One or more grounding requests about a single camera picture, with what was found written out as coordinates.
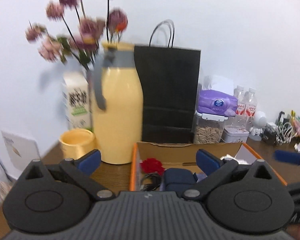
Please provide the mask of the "orange white cardboard box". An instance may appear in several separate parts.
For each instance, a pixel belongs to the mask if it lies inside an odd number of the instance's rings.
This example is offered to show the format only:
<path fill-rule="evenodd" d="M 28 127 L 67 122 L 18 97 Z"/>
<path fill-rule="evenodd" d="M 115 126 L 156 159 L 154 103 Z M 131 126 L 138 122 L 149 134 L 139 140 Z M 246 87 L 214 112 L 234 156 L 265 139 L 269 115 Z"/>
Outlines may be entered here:
<path fill-rule="evenodd" d="M 157 144 L 152 142 L 137 142 L 133 149 L 130 172 L 130 191 L 138 191 L 141 186 L 142 169 L 140 163 L 148 158 L 155 158 L 167 168 L 185 168 L 192 172 L 200 172 L 196 165 L 196 152 L 204 149 L 220 158 L 231 155 L 248 163 L 253 163 L 262 157 L 244 142 L 217 144 Z"/>

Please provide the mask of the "clear container with seeds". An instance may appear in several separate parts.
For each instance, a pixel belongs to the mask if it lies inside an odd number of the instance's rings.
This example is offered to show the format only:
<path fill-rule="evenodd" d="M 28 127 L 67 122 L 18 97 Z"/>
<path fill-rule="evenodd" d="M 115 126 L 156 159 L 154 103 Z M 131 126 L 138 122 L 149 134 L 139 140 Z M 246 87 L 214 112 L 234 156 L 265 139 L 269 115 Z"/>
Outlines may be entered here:
<path fill-rule="evenodd" d="M 228 117 L 195 111 L 192 131 L 195 144 L 219 143 Z"/>

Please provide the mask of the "yellow mug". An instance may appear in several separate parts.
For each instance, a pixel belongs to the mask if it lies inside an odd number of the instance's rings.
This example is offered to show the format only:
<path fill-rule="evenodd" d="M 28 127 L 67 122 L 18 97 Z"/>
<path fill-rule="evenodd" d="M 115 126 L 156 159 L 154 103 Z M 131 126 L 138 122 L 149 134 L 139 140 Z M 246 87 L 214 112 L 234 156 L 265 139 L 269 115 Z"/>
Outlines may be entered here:
<path fill-rule="evenodd" d="M 96 137 L 93 132 L 76 128 L 64 132 L 59 137 L 64 159 L 79 159 L 97 148 Z"/>

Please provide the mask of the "white cloth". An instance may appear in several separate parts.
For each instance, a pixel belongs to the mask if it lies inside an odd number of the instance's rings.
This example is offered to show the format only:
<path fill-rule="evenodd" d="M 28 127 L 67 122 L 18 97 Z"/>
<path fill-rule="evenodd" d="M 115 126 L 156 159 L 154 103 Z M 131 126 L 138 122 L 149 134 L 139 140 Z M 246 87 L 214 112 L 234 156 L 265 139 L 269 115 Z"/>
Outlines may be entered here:
<path fill-rule="evenodd" d="M 225 156 L 222 156 L 220 158 L 221 160 L 223 161 L 230 161 L 230 160 L 235 160 L 237 161 L 240 165 L 247 165 L 247 162 L 245 160 L 242 160 L 242 159 L 237 159 L 229 154 L 225 155 Z"/>

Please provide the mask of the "white robot figure speaker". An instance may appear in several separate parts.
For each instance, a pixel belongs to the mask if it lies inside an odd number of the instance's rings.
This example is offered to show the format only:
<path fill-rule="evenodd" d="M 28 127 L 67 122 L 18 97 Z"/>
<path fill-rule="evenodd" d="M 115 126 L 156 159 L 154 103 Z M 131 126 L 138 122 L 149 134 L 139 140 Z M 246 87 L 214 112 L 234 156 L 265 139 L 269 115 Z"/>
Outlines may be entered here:
<path fill-rule="evenodd" d="M 262 129 L 266 124 L 266 114 L 263 111 L 256 111 L 249 128 L 249 138 L 254 141 L 261 141 Z"/>

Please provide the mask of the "middle water bottle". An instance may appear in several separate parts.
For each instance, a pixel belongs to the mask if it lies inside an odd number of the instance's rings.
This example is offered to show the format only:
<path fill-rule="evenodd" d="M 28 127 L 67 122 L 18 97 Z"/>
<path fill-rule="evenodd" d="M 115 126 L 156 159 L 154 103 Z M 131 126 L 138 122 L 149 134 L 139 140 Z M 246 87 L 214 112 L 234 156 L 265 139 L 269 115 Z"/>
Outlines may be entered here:
<path fill-rule="evenodd" d="M 244 94 L 243 101 L 245 103 L 244 114 L 246 116 L 245 129 L 248 131 L 252 126 L 251 123 L 257 107 L 256 89 L 249 88 Z"/>

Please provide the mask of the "purple tissue pack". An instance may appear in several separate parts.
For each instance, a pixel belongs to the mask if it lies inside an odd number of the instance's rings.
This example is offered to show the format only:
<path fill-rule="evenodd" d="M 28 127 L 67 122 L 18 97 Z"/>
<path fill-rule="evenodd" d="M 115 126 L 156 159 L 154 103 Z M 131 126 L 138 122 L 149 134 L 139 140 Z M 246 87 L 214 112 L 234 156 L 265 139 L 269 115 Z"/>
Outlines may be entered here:
<path fill-rule="evenodd" d="M 218 75 L 205 76 L 198 93 L 196 110 L 199 113 L 234 117 L 238 99 L 234 96 L 234 82 Z"/>

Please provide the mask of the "water bottle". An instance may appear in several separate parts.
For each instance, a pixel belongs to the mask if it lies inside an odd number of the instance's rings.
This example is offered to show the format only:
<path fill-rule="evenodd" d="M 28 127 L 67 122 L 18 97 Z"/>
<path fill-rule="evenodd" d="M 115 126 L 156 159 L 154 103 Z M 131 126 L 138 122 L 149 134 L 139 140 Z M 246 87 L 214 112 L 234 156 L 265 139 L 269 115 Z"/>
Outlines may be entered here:
<path fill-rule="evenodd" d="M 234 126 L 243 127 L 245 121 L 244 87 L 238 85 L 234 89 L 234 96 L 237 98 L 237 109 L 236 109 L 236 116 L 234 119 Z"/>
<path fill-rule="evenodd" d="M 244 94 L 243 101 L 245 103 L 244 114 L 246 116 L 245 129 L 248 131 L 252 126 L 251 123 L 257 107 L 256 89 L 249 88 Z"/>

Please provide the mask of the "white booklet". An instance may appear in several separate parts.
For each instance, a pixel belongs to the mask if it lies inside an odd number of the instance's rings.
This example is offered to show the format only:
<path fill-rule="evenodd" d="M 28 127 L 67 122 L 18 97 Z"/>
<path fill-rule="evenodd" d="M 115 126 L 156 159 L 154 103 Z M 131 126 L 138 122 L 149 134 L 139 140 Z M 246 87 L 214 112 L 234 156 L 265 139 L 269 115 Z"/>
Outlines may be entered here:
<path fill-rule="evenodd" d="M 31 161 L 41 159 L 37 142 L 31 137 L 4 129 L 1 135 L 5 145 L 1 163 L 8 176 L 17 180 Z"/>

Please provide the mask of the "red flower ornament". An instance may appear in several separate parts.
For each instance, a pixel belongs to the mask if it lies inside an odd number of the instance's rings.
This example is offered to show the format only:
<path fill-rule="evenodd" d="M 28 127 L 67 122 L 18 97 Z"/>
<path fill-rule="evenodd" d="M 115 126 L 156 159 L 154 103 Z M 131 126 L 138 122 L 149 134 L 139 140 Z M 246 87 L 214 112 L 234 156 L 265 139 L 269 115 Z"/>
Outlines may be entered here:
<path fill-rule="evenodd" d="M 157 173 L 158 175 L 162 176 L 165 172 L 162 162 L 155 158 L 147 158 L 143 160 L 140 163 L 140 166 L 145 174 Z"/>

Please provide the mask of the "white decorated tin box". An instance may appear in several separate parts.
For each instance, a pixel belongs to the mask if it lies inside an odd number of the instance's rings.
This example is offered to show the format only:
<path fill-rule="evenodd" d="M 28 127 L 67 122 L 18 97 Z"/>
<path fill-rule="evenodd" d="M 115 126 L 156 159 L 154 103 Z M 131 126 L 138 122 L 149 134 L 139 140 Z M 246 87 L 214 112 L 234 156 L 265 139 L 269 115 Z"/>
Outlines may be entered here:
<path fill-rule="evenodd" d="M 221 142 L 226 143 L 237 143 L 237 142 L 246 142 L 249 132 L 242 127 L 225 127 Z"/>

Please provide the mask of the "purple cloth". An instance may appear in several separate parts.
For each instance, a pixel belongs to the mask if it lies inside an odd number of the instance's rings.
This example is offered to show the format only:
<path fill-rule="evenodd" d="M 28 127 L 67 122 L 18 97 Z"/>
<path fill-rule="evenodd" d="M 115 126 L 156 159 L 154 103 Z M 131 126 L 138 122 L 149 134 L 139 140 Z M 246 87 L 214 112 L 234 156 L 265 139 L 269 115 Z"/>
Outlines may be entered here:
<path fill-rule="evenodd" d="M 205 179 L 207 175 L 205 173 L 197 173 L 196 178 L 197 178 L 197 183 Z"/>

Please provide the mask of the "black paper shopping bag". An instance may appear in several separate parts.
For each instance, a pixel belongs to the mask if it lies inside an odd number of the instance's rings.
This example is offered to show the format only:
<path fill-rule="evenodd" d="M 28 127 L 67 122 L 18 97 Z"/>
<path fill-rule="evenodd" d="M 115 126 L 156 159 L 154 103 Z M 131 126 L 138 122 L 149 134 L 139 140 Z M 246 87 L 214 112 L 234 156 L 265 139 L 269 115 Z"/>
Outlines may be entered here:
<path fill-rule="evenodd" d="M 174 48 L 172 20 L 160 22 L 170 30 L 165 47 L 136 45 L 134 61 L 143 91 L 142 140 L 187 144 L 192 141 L 200 70 L 200 51 Z"/>

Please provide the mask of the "yellow thermos jug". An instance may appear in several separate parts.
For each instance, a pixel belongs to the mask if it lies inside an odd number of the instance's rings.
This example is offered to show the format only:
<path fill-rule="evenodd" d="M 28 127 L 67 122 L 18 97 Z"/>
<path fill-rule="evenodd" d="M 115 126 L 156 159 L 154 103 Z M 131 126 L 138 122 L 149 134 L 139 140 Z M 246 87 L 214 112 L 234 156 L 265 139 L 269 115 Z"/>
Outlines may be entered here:
<path fill-rule="evenodd" d="M 132 161 L 133 146 L 142 137 L 143 92 L 131 43 L 103 42 L 95 58 L 91 106 L 93 132 L 102 161 Z"/>

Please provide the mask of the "left water bottle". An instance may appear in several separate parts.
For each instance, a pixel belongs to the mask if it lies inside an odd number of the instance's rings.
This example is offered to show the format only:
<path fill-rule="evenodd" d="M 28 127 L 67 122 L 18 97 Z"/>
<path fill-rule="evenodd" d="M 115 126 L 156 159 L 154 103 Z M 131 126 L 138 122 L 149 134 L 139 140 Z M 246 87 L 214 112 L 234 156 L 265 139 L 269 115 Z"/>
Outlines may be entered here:
<path fill-rule="evenodd" d="M 236 109 L 236 116 L 234 119 L 234 126 L 243 127 L 245 121 L 244 87 L 238 85 L 234 89 L 234 96 L 237 98 L 237 109 Z"/>

